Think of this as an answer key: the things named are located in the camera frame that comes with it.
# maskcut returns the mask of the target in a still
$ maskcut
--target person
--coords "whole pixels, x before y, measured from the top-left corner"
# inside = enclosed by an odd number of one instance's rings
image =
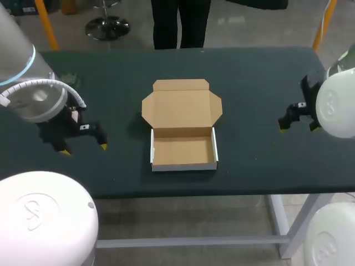
[[[178,10],[182,37],[180,48],[202,48],[205,42],[211,0],[151,0],[155,49],[176,49]]]

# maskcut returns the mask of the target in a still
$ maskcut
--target cable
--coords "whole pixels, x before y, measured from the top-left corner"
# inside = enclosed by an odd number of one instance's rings
[[[348,196],[352,197],[352,198],[355,200],[355,196],[354,196],[354,195],[352,195],[351,193],[349,193],[349,192],[344,192],[344,194],[346,194],[346,195],[348,195]]]
[[[16,84],[7,90],[5,90],[2,94],[0,94],[0,105],[2,106],[8,106],[9,103],[11,102],[8,97],[15,93],[18,90],[31,87],[31,86],[36,86],[36,85],[56,85],[56,86],[61,86],[63,87],[66,91],[70,92],[74,98],[76,99],[78,105],[81,108],[86,108],[87,105],[85,104],[84,100],[80,97],[80,95],[77,93],[76,90],[74,90],[72,87],[70,87],[68,84],[55,80],[55,79],[35,79],[35,80],[28,80],[25,82],[21,82],[19,84]]]

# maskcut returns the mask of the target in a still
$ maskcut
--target stool base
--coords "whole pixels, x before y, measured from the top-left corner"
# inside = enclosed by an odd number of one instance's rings
[[[95,18],[85,26],[87,36],[95,40],[117,40],[129,33],[129,24],[125,19],[116,16]]]

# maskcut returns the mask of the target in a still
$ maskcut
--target table surface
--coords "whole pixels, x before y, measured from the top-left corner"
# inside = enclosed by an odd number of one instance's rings
[[[300,80],[322,69],[309,48],[193,49],[151,52],[44,53],[58,76],[76,73],[109,136],[103,152],[91,137],[69,140],[72,157],[55,153],[36,126],[1,110],[0,179],[34,170],[79,181],[94,198],[323,193],[355,190],[355,141],[336,139],[309,121],[287,134],[277,119],[302,101]],[[156,79],[206,79],[222,99],[215,125],[217,171],[152,173],[150,126],[141,101]]]

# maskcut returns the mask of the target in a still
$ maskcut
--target table leg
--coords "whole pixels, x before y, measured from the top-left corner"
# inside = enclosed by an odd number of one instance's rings
[[[288,243],[280,245],[280,256],[282,259],[290,259],[299,246],[305,241],[308,225],[313,215],[326,204],[329,203],[334,193],[310,194],[299,214],[287,233]]]

